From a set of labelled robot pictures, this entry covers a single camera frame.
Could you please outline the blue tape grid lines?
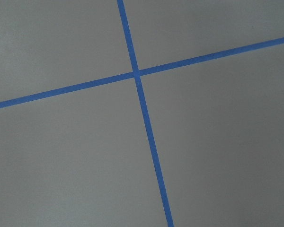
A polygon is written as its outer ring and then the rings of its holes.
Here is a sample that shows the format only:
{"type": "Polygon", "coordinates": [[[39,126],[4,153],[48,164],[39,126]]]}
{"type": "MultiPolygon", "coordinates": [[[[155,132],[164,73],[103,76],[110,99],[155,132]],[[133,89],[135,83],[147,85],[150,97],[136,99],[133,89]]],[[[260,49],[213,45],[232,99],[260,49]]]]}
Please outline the blue tape grid lines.
{"type": "Polygon", "coordinates": [[[196,56],[196,57],[185,59],[185,60],[170,62],[170,63],[153,66],[153,67],[146,68],[146,69],[140,69],[138,66],[138,61],[136,59],[136,53],[134,49],[133,39],[132,39],[131,31],[130,31],[129,22],[127,19],[124,2],[122,0],[119,0],[117,1],[117,5],[118,5],[122,27],[123,27],[123,32],[124,32],[128,54],[129,54],[129,59],[131,62],[131,67],[132,67],[131,72],[114,75],[114,76],[110,76],[106,78],[96,79],[96,80],[92,80],[92,81],[88,81],[88,82],[84,82],[84,83],[80,83],[76,85],[61,87],[61,88],[44,91],[44,92],[40,92],[40,93],[36,93],[32,95],[27,95],[23,97],[17,97],[17,98],[6,100],[6,101],[1,101],[0,109],[19,105],[19,104],[24,104],[28,102],[33,102],[36,100],[41,100],[41,99],[45,99],[45,98],[49,98],[53,96],[59,96],[62,94],[67,94],[67,93],[71,93],[71,92],[75,92],[79,90],[85,90],[85,89],[92,88],[92,87],[112,84],[112,83],[116,83],[122,80],[134,79],[135,87],[136,87],[138,98],[139,98],[139,104],[140,104],[141,111],[142,111],[144,127],[146,129],[147,139],[148,139],[148,143],[150,146],[152,162],[154,165],[154,170],[155,170],[156,178],[158,181],[158,187],[159,187],[161,201],[162,201],[162,205],[163,205],[163,209],[165,213],[165,218],[167,221],[167,225],[169,227],[172,227],[174,226],[174,221],[173,221],[172,212],[171,212],[171,208],[169,204],[168,194],[166,191],[166,186],[164,183],[162,169],[160,166],[160,159],[159,159],[159,155],[157,152],[155,138],[153,135],[153,129],[151,125],[151,120],[150,120],[150,116],[148,112],[148,107],[147,107],[147,103],[145,99],[141,77],[150,75],[150,74],[155,74],[158,72],[171,70],[171,69],[182,68],[188,65],[198,64],[198,63],[202,63],[206,61],[212,61],[212,60],[219,59],[219,58],[237,55],[237,54],[241,54],[244,52],[250,52],[250,51],[254,51],[254,50],[258,50],[262,48],[281,45],[281,44],[284,44],[284,37],[272,39],[268,41],[263,41],[263,42],[259,42],[255,44],[245,45],[241,47],[236,47],[236,48],[223,50],[219,52],[214,52],[210,54],[205,54],[201,56],[196,56]]]}

